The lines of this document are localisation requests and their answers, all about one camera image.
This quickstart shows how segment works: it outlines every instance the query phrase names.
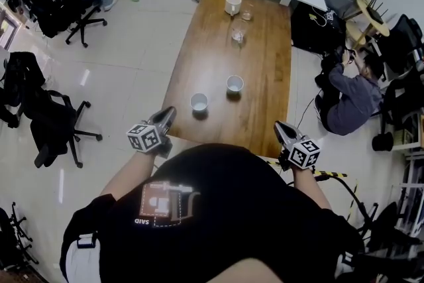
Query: black shoe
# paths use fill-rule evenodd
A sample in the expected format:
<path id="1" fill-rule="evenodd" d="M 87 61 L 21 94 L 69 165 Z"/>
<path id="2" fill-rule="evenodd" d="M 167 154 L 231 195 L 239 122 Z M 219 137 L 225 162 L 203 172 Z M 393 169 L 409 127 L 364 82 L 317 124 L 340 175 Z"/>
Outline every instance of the black shoe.
<path id="1" fill-rule="evenodd" d="M 323 106 L 323 98 L 320 95 L 315 97 L 315 108 L 318 112 L 321 112 L 321 107 Z"/>
<path id="2" fill-rule="evenodd" d="M 315 83 L 320 89 L 323 88 L 324 81 L 325 81 L 325 76 L 323 74 L 319 74 L 318 76 L 315 77 Z"/>

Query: white mug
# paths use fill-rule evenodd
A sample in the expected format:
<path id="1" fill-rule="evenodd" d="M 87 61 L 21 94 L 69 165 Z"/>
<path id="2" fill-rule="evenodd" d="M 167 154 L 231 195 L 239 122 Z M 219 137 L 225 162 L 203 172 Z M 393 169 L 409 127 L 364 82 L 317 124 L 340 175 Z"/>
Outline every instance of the white mug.
<path id="1" fill-rule="evenodd" d="M 225 0 L 225 12 L 230 16 L 239 13 L 241 7 L 241 0 Z"/>

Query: glass cup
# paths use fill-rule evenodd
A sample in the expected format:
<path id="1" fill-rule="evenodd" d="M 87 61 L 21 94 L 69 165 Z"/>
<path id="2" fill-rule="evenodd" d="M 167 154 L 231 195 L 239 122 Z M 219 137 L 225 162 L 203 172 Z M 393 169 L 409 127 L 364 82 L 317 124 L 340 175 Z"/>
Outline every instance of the glass cup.
<path id="1" fill-rule="evenodd" d="M 243 42 L 247 33 L 247 22 L 241 19 L 235 19 L 231 26 L 231 37 L 239 44 Z"/>
<path id="2" fill-rule="evenodd" d="M 253 5 L 247 4 L 246 8 L 242 10 L 241 17 L 243 20 L 249 21 L 253 18 Z"/>

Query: yellow and black tape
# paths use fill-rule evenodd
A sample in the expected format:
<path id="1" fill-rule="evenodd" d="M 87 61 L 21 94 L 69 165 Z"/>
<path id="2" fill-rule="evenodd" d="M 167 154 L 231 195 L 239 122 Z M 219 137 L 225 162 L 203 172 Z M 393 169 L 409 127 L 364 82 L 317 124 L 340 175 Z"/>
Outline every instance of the yellow and black tape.
<path id="1" fill-rule="evenodd" d="M 271 162 L 269 160 L 267 160 L 266 162 L 269 165 L 280 166 L 280 163 L 279 162 Z M 316 174 L 317 176 L 320 176 L 322 174 L 327 174 L 327 175 L 333 176 L 333 177 L 340 177 L 340 178 L 347 177 L 347 174 L 342 174 L 341 172 L 329 172 L 329 171 L 316 171 L 316 170 L 313 170 L 312 173 L 313 174 Z"/>
<path id="2" fill-rule="evenodd" d="M 340 172 L 329 172 L 329 171 L 313 171 L 313 174 L 316 174 L 317 176 L 320 176 L 322 174 L 328 174 L 329 176 L 333 176 L 333 177 L 340 177 L 340 178 L 344 178 L 347 177 L 347 174 L 342 174 Z"/>

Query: gray shirt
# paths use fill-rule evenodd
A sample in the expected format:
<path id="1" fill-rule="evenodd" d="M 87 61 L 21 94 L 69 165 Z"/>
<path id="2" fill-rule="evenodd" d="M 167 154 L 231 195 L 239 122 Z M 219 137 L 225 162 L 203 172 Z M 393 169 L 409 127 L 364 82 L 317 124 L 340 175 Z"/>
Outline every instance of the gray shirt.
<path id="1" fill-rule="evenodd" d="M 342 97 L 327 115 L 331 132 L 341 136 L 365 124 L 382 101 L 377 81 L 361 75 L 346 77 L 343 75 L 344 69 L 342 64 L 337 64 L 329 74 L 331 84 L 342 93 Z"/>

